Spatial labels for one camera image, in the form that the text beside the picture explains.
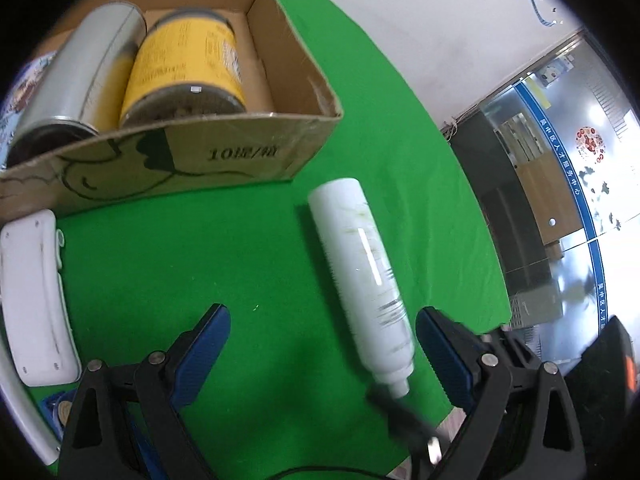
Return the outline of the glass door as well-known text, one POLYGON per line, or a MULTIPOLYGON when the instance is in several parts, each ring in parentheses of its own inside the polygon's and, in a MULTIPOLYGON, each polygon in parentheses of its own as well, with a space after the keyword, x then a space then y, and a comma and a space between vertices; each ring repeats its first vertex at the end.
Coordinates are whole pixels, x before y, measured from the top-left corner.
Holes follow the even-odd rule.
POLYGON ((639 105, 573 36, 442 129, 480 203, 510 325, 570 370, 618 318, 639 336, 639 105))

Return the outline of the cardboard box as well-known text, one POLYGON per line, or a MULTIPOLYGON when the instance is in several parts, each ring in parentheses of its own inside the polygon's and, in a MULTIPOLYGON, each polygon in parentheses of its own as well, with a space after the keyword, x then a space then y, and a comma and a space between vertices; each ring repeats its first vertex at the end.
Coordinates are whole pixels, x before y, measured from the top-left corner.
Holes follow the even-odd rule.
POLYGON ((79 0, 1 103, 1 219, 288 180, 344 110, 279 0, 79 0))

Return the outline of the white plastic container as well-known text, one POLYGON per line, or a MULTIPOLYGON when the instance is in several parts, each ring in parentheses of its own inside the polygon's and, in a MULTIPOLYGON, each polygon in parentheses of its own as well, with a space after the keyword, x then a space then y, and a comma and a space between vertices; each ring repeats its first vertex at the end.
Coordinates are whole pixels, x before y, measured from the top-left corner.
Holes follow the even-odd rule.
POLYGON ((81 362, 66 310, 65 237, 43 209, 1 230, 1 307, 17 375, 26 386, 77 382, 81 362))

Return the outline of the white plastic bottle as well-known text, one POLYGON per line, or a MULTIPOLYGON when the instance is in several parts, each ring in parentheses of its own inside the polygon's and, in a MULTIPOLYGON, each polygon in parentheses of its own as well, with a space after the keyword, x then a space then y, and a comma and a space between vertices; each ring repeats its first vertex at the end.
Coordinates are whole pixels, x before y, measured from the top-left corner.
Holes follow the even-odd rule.
POLYGON ((308 196, 312 220, 358 356, 395 399, 410 391, 414 344, 378 226, 358 180, 318 186, 308 196))

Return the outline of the yellow labelled can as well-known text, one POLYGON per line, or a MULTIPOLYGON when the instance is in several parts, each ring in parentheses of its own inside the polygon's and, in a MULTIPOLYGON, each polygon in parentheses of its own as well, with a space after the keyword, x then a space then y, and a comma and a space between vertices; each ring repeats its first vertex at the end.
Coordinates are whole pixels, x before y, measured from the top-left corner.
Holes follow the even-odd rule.
POLYGON ((148 31, 130 73, 119 125, 246 111, 233 27, 206 9, 179 9, 148 31))

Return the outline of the silver metal can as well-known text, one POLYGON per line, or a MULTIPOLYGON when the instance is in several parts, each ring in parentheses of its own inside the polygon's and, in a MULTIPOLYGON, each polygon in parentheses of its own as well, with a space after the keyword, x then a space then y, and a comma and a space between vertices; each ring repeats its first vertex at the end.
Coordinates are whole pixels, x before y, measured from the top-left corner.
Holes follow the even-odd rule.
POLYGON ((145 34, 145 19, 132 3, 92 10, 44 71, 17 124, 6 166, 117 129, 145 34))

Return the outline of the green table cloth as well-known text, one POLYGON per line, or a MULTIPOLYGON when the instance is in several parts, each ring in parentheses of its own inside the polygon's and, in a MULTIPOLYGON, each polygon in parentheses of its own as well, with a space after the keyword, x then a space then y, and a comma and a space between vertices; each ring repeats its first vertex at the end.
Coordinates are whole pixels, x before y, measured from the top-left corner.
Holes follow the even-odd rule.
POLYGON ((183 418, 216 474, 313 466, 386 474, 405 457, 367 404, 307 203, 353 177, 410 314, 433 306, 476 332, 510 316, 480 205, 432 118, 367 33, 331 0, 280 0, 345 115, 291 181, 171 194, 70 214, 64 284, 80 355, 108 364, 163 349, 215 302, 231 336, 183 418))

